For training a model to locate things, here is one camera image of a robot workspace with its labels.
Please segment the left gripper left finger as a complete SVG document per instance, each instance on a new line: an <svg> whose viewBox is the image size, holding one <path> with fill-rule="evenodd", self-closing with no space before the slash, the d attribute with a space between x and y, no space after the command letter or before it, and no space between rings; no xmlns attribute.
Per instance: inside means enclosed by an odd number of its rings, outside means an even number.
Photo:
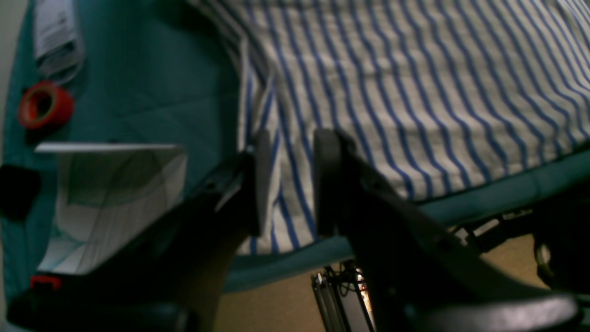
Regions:
<svg viewBox="0 0 590 332"><path fill-rule="evenodd" d="M230 264L267 219L272 142L260 130L181 204L59 290L29 289L7 321L27 332L209 332Z"/></svg>

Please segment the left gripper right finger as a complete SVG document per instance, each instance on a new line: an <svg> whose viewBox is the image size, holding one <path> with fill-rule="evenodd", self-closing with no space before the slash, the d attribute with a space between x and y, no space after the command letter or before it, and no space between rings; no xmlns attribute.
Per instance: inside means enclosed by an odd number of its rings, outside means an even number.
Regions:
<svg viewBox="0 0 590 332"><path fill-rule="evenodd" d="M571 294L518 282L401 198L341 130L316 130L318 234L345 236L378 332L573 332Z"/></svg>

